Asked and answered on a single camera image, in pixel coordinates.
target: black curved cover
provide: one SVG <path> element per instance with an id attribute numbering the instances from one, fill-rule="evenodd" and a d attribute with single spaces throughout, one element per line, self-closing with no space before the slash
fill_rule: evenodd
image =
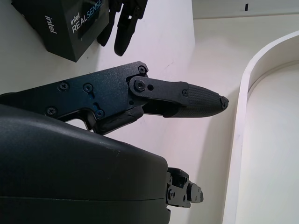
<path id="1" fill-rule="evenodd" d="M 167 224 L 167 162 L 0 105 L 0 223 Z"/>

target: white surface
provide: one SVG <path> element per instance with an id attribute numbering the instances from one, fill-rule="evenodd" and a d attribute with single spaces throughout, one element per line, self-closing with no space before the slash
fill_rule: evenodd
<path id="1" fill-rule="evenodd" d="M 197 177 L 196 183 L 204 192 L 204 202 L 191 207 L 188 223 L 221 223 L 242 75 L 261 48 L 299 30 L 298 19 L 297 15 L 286 15 L 194 20 L 196 44 L 186 80 L 217 91 L 230 102 L 228 109 L 215 117 L 179 120 L 173 128 L 174 133 L 193 130 L 188 135 L 173 135 L 177 141 L 170 147 L 173 151 L 184 148 L 192 155 L 186 161 L 186 167 L 190 166 L 186 171 Z M 197 170 L 191 169 L 192 163 L 197 164 Z"/>
<path id="2" fill-rule="evenodd" d="M 297 0 L 193 0 L 192 4 L 194 19 L 299 13 Z"/>
<path id="3" fill-rule="evenodd" d="M 194 48 L 191 0 L 150 0 L 144 18 L 138 21 L 135 34 L 123 57 L 114 53 L 116 25 L 106 47 L 97 42 L 77 62 L 47 52 L 36 32 L 10 5 L 0 0 L 0 94 L 21 91 L 114 66 L 142 61 L 149 77 L 167 81 L 186 81 L 185 75 Z M 163 156 L 172 167 L 186 170 L 192 151 L 175 151 L 168 142 L 177 142 L 170 134 L 177 119 L 144 116 L 109 137 Z M 188 170 L 197 170 L 197 163 Z M 186 223 L 188 210 L 170 208 L 171 223 Z"/>
<path id="4" fill-rule="evenodd" d="M 299 64 L 269 74 L 246 110 L 236 224 L 296 224 Z"/>
<path id="5" fill-rule="evenodd" d="M 238 205 L 241 155 L 245 129 L 245 117 L 248 91 L 260 77 L 269 71 L 275 71 L 296 62 L 299 59 L 299 31 L 279 38 L 262 48 L 249 62 L 242 77 L 237 103 L 235 129 L 231 160 L 229 166 L 228 186 L 224 209 L 224 224 L 234 224 Z"/>

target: textured fingertip pad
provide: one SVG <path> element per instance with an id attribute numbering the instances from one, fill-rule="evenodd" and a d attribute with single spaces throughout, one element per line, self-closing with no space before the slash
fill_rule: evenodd
<path id="1" fill-rule="evenodd" d="M 203 87 L 190 85 L 188 106 L 180 106 L 172 118 L 202 118 L 216 115 L 228 107 L 228 99 Z"/>

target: black box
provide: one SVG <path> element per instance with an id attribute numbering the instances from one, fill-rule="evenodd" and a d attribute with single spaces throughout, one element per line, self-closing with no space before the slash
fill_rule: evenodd
<path id="1" fill-rule="evenodd" d="M 46 49 L 76 62 L 109 22 L 108 0 L 13 0 Z"/>

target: white curved panel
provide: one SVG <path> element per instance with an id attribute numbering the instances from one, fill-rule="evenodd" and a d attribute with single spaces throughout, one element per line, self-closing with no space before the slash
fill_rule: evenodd
<path id="1" fill-rule="evenodd" d="M 243 74 L 236 109 L 223 224 L 234 224 L 236 221 L 248 91 L 266 74 L 294 64 L 297 60 L 299 60 L 299 31 L 277 39 L 261 49 L 251 59 Z"/>
<path id="2" fill-rule="evenodd" d="M 247 102 L 236 224 L 296 224 L 299 64 L 265 77 Z"/>

